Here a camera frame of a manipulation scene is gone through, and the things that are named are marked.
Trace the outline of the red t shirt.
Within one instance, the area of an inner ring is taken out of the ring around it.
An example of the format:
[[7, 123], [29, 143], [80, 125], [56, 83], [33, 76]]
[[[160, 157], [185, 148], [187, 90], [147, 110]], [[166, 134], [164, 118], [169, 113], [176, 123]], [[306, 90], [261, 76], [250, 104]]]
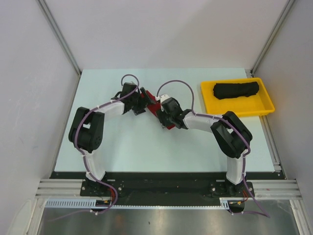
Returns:
[[149, 98], [149, 102], [147, 108], [149, 111], [158, 119], [163, 128], [167, 128], [168, 130], [175, 127], [174, 124], [170, 123], [169, 120], [165, 118], [165, 114], [161, 111], [161, 104], [156, 101], [154, 95], [152, 95], [149, 91], [145, 91], [147, 97]]

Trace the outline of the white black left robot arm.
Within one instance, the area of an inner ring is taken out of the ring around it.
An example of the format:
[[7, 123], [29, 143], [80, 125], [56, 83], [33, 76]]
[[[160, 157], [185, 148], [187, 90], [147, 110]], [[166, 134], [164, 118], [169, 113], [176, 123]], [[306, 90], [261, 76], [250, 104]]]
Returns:
[[93, 181], [91, 190], [96, 195], [104, 195], [108, 183], [103, 181], [106, 170], [97, 162], [96, 150], [103, 140], [105, 121], [121, 116], [130, 110], [135, 115], [145, 112], [148, 105], [155, 104], [153, 96], [143, 87], [134, 83], [124, 83], [122, 91], [118, 92], [109, 102], [93, 109], [79, 107], [76, 110], [68, 139], [81, 153], [86, 168], [87, 179]]

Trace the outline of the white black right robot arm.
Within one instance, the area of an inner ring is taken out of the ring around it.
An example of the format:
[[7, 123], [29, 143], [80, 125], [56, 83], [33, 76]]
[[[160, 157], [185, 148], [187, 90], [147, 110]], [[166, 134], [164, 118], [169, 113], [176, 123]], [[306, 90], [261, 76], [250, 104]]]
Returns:
[[160, 109], [156, 114], [164, 127], [201, 130], [214, 135], [220, 150], [227, 156], [225, 190], [230, 196], [238, 196], [243, 191], [246, 177], [244, 158], [250, 153], [252, 134], [232, 111], [222, 116], [195, 113], [183, 110], [176, 99], [168, 95], [156, 98]]

